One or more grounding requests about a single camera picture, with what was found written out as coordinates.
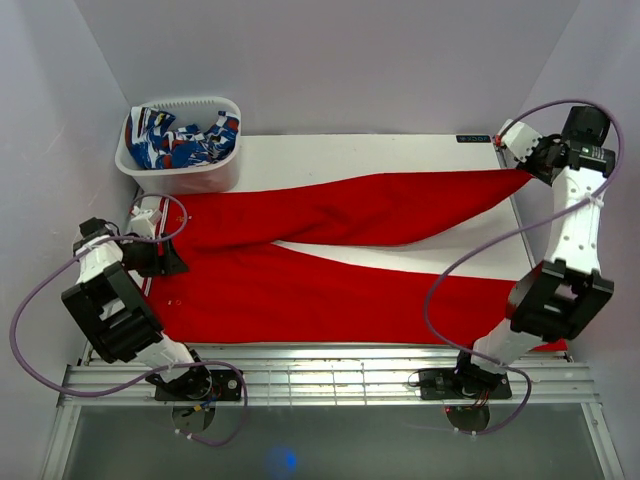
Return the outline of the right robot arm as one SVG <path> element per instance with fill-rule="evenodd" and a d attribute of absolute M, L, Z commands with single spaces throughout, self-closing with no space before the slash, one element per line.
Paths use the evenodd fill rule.
<path fill-rule="evenodd" d="M 518 168 L 550 186 L 556 219 L 543 259 L 512 288 L 504 319 L 459 354 L 451 382 L 464 397 L 494 391 L 506 368 L 530 350 L 576 338 L 606 305 L 614 283 L 598 258 L 605 182 L 616 165 L 603 144 L 609 117 L 593 106 L 570 109 L 558 134 L 510 121 L 496 138 Z"/>

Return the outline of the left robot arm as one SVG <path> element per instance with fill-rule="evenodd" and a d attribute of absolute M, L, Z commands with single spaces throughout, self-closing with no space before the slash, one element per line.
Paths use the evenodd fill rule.
<path fill-rule="evenodd" d="M 134 233 L 118 236 L 112 223 L 91 218 L 79 226 L 73 245 L 80 274 L 61 300 L 102 360 L 139 361 L 152 370 L 145 380 L 181 400 L 212 395 L 209 370 L 196 352 L 165 334 L 158 315 L 134 279 L 186 273 L 188 266 L 166 234 L 148 243 Z"/>

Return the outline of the red trousers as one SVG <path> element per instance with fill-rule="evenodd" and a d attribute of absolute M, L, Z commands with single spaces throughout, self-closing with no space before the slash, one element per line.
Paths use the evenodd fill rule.
<path fill-rule="evenodd" d="M 502 320 L 509 280 L 356 266 L 297 243 L 395 247 L 504 201 L 518 170 L 381 173 L 289 189 L 186 195 L 167 229 L 189 267 L 152 280 L 148 301 L 185 343 L 470 345 Z"/>

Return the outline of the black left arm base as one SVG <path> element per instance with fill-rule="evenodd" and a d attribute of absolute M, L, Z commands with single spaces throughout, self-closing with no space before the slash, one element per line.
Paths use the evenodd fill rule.
<path fill-rule="evenodd" d="M 242 387 L 238 376 L 231 369 L 190 369 L 180 378 L 165 382 L 159 374 L 146 380 L 155 387 L 154 399 L 158 401 L 238 401 Z"/>

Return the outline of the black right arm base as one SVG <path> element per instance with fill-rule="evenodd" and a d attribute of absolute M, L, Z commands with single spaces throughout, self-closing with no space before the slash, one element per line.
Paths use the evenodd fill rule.
<path fill-rule="evenodd" d="M 428 368 L 417 372 L 415 386 L 422 400 L 506 400 L 512 390 L 506 375 L 486 372 L 465 373 L 454 368 Z"/>

